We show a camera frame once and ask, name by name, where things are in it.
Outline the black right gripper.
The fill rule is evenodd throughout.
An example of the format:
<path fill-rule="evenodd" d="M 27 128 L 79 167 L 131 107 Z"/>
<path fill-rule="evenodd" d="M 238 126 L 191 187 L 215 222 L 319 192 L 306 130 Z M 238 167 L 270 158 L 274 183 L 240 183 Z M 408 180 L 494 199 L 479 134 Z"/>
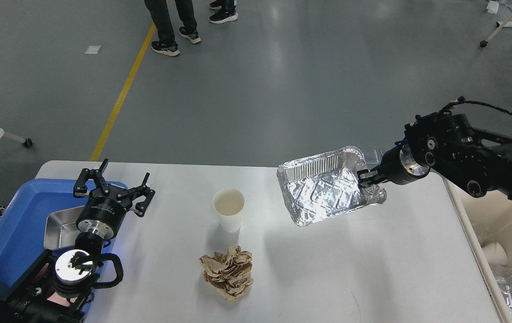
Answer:
<path fill-rule="evenodd" d="M 356 172 L 361 187 L 391 182 L 406 185 L 426 177 L 430 173 L 428 164 L 420 164 L 415 160 L 407 143 L 399 143 L 383 154 L 379 170 L 364 169 Z"/>

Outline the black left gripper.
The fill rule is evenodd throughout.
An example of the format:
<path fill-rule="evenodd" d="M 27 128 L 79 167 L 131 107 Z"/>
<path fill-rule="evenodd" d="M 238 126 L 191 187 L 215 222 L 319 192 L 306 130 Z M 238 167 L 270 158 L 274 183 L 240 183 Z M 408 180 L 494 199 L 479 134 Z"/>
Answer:
<path fill-rule="evenodd" d="M 126 211 L 133 211 L 143 218 L 155 195 L 155 190 L 148 185 L 150 173 L 147 172 L 141 185 L 122 190 L 117 194 L 117 200 L 110 198 L 111 190 L 103 176 L 108 162 L 104 159 L 99 168 L 84 168 L 73 188 L 73 197 L 89 198 L 76 221 L 78 231 L 96 234 L 104 240 L 118 235 Z M 95 185 L 90 191 L 86 186 L 89 181 Z"/>

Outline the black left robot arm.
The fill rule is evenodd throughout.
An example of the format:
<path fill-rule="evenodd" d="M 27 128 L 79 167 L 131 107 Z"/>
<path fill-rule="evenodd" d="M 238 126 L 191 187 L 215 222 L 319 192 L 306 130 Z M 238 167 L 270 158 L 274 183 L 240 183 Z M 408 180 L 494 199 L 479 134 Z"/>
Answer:
<path fill-rule="evenodd" d="M 0 323 L 83 323 L 84 306 L 98 289 L 114 288 L 124 278 L 118 255 L 104 252 L 118 235 L 125 215 L 143 217 L 155 190 L 149 173 L 133 188 L 106 182 L 105 159 L 99 168 L 84 168 L 74 186 L 75 198 L 86 197 L 74 209 L 77 229 L 69 251 L 45 249 L 0 298 Z"/>

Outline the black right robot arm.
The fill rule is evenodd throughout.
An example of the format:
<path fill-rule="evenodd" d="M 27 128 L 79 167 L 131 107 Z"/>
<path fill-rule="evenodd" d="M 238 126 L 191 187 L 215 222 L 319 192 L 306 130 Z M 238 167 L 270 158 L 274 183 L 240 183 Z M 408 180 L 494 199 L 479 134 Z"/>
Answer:
<path fill-rule="evenodd" d="M 385 182 L 406 185 L 434 170 L 472 197 L 497 190 L 512 201 L 512 137 L 473 127 L 457 105 L 485 106 L 512 116 L 512 112 L 459 97 L 436 112 L 416 115 L 405 125 L 404 138 L 388 150 L 377 166 L 358 171 L 366 188 Z"/>

